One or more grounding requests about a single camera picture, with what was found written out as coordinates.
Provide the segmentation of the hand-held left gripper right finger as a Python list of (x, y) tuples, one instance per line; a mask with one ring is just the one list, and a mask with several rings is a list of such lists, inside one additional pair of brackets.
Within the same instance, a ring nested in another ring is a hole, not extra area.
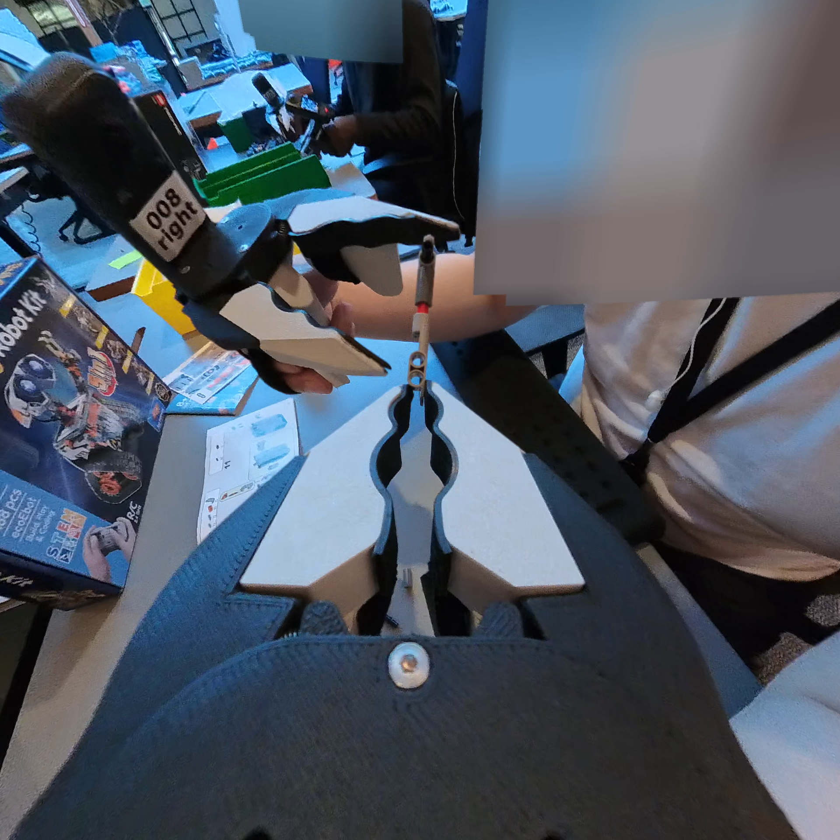
[(569, 595), (583, 575), (525, 454), (441, 385), (424, 399), (430, 468), (442, 488), (422, 577), (434, 634), (471, 634), (498, 602)]

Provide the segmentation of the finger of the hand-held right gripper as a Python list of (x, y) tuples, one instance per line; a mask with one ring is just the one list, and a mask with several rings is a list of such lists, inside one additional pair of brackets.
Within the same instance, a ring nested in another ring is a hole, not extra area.
[(403, 291), (399, 245), (460, 238), (448, 219), (362, 196), (298, 204), (288, 234), (309, 264), (330, 280), (363, 284), (383, 297)]
[(332, 386), (353, 376), (386, 376), (391, 366), (362, 344), (305, 310), (290, 308), (273, 289), (249, 287), (235, 293), (222, 317), (256, 341), (273, 361), (317, 372)]

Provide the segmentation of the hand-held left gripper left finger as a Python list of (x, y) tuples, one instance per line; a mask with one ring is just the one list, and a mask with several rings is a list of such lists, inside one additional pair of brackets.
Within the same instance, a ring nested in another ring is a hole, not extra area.
[(389, 484), (402, 468), (412, 391), (392, 388), (315, 446), (239, 580), (246, 592), (327, 601), (379, 635), (396, 585)]

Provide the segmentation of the grey sleeve with dark pin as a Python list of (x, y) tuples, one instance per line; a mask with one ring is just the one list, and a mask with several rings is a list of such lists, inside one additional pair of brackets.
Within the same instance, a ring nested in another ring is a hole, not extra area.
[(436, 266), (436, 249), (434, 236), (424, 237), (419, 252), (416, 273), (415, 305), (428, 310), (434, 299), (434, 278)]

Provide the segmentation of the grey connector red-tipped axle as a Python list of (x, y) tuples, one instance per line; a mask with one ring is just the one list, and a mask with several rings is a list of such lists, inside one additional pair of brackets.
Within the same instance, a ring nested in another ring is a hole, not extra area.
[(416, 305), (416, 312), (413, 316), (413, 340), (416, 348), (411, 353), (408, 361), (407, 383), (417, 392), (421, 401), (424, 399), (427, 378), (427, 355), (430, 332), (430, 305), (420, 302)]

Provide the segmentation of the person's right hand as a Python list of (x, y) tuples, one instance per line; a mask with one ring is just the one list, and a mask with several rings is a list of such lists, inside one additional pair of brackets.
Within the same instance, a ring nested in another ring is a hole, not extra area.
[[(317, 296), (329, 317), (329, 325), (343, 333), (354, 336), (354, 315), (352, 306), (339, 297), (339, 282), (330, 280), (316, 269), (306, 271), (313, 293)], [(333, 383), (317, 371), (295, 364), (273, 361), (272, 366), (285, 387), (293, 393), (314, 393), (327, 395), (333, 390)]]

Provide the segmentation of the folded instruction leaflet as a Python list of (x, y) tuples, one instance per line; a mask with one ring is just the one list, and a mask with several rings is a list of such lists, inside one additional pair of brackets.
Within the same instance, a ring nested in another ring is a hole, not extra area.
[(300, 452), (297, 406), (291, 398), (210, 429), (206, 433), (197, 542)]

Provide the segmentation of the large green plastic bin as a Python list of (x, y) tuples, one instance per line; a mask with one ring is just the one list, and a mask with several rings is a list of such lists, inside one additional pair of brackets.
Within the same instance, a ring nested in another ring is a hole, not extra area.
[(290, 193), (330, 188), (329, 175), (319, 158), (301, 155), (289, 142), (246, 157), (192, 179), (198, 195), (209, 207), (261, 203)]

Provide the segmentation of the instruction booklet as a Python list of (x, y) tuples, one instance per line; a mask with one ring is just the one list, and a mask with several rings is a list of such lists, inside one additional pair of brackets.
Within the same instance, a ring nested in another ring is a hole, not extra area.
[(173, 392), (167, 414), (235, 416), (257, 378), (240, 353), (208, 342), (163, 379)]

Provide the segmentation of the small green plastic bin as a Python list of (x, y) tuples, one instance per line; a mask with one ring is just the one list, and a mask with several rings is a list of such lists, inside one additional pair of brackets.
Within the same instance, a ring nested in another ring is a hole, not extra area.
[(219, 119), (217, 127), (237, 154), (247, 153), (256, 142), (255, 135), (242, 112), (228, 119)]

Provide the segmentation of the yellow plastic bin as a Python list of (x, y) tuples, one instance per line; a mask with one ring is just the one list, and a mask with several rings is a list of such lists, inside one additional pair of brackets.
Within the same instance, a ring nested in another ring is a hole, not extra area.
[(146, 259), (140, 261), (133, 280), (132, 294), (181, 336), (196, 331), (193, 322), (184, 313), (182, 304), (176, 299), (172, 283)]

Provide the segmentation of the blue robot kit box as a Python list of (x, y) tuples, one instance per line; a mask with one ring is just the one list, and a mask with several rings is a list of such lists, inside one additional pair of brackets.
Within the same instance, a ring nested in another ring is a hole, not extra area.
[(1, 590), (121, 593), (172, 392), (37, 258), (1, 272)]

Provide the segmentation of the operator in white shirt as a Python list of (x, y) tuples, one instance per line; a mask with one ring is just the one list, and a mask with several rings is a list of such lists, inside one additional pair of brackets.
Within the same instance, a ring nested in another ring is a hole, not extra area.
[(838, 293), (590, 304), (578, 412), (757, 675), (732, 720), (800, 838), (838, 838)]

